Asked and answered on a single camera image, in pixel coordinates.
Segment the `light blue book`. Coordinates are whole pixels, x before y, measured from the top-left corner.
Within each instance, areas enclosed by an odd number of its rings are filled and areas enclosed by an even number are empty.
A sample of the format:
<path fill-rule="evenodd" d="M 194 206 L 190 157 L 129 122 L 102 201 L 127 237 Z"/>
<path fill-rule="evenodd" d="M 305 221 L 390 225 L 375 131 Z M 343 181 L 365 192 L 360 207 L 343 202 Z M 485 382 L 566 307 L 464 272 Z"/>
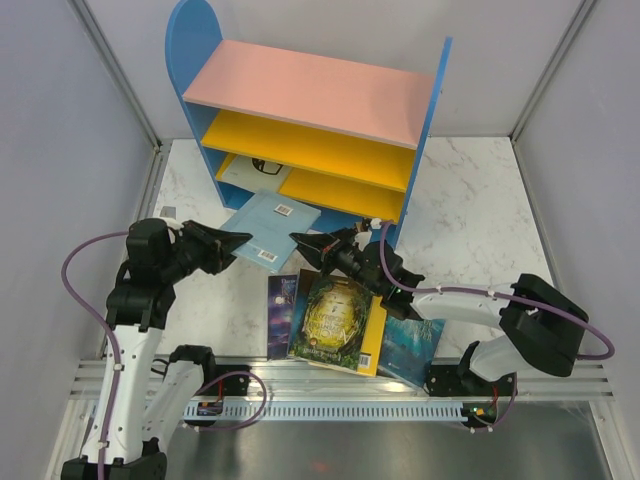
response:
<path fill-rule="evenodd" d="M 296 249 L 291 233 L 306 233 L 321 211 L 269 190 L 259 190 L 221 227 L 252 238 L 234 255 L 278 273 Z"/>

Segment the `green forest cover book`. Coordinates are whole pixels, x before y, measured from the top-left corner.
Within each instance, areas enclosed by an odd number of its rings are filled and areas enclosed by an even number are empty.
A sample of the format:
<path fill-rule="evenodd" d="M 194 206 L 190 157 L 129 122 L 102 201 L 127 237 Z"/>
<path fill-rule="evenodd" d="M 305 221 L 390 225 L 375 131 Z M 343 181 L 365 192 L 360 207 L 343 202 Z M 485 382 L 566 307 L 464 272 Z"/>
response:
<path fill-rule="evenodd" d="M 371 293 L 356 282 L 302 269 L 288 356 L 363 374 L 371 364 L 371 355 L 362 350 L 371 306 Z"/>

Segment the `grey Great Gatsby book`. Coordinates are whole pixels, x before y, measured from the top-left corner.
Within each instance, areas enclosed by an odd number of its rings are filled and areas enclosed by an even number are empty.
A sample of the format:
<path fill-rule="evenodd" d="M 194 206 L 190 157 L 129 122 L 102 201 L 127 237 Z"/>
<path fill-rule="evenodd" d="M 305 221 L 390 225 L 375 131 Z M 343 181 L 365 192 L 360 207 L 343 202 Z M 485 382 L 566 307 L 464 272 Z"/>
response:
<path fill-rule="evenodd" d="M 278 192 L 291 170 L 283 164 L 229 153 L 216 180 L 253 193 L 262 189 Z"/>

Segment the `yellow book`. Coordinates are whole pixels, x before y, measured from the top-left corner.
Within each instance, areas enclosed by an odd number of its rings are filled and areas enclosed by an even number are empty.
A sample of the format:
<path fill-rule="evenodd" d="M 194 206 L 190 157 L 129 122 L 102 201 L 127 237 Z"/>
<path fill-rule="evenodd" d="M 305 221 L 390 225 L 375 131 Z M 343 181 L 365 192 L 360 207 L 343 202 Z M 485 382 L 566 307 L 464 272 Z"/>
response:
<path fill-rule="evenodd" d="M 310 320 L 302 349 L 304 360 L 345 373 L 376 375 L 386 321 L 378 297 L 367 308 L 355 298 L 323 301 Z"/>

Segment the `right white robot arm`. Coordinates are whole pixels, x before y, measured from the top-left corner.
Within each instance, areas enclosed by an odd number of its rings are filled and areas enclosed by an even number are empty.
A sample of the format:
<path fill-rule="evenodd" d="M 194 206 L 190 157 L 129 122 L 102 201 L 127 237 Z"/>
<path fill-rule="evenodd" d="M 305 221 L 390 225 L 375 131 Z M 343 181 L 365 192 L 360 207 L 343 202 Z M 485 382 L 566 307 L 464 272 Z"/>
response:
<path fill-rule="evenodd" d="M 316 270 L 344 274 L 397 320 L 457 321 L 501 331 L 492 340 L 472 342 L 461 357 L 456 378 L 468 393 L 528 370 L 571 375 L 588 325 L 587 314 L 574 302 L 533 274 L 502 286 L 426 287 L 424 276 L 405 269 L 386 240 L 359 245 L 358 235 L 375 228 L 387 225 L 365 218 L 350 228 L 291 238 Z"/>

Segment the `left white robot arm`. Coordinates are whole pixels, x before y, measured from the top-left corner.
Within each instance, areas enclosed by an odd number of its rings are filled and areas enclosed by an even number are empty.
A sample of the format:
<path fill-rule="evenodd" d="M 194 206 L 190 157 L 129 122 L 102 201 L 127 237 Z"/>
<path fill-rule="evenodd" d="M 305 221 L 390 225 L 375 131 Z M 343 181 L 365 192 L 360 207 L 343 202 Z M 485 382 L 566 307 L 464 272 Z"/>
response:
<path fill-rule="evenodd" d="M 178 426 L 210 432 L 220 428 L 215 418 L 185 417 L 193 397 L 211 393 L 224 380 L 211 348 L 177 347 L 154 398 L 147 397 L 147 388 L 176 298 L 175 285 L 197 270 L 223 272 L 251 234 L 193 220 L 147 218 L 122 235 L 127 258 L 107 297 L 107 313 L 87 309 L 106 332 L 105 372 L 91 432 L 79 457 L 64 463 L 64 479 L 162 479 L 167 447 Z"/>

